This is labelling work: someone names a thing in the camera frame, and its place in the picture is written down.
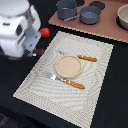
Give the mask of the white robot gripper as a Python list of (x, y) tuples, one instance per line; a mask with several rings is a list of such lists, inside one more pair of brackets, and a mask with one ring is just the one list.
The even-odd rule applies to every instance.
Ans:
[(41, 38), (40, 26), (28, 0), (0, 0), (0, 54), (10, 58), (31, 54)]

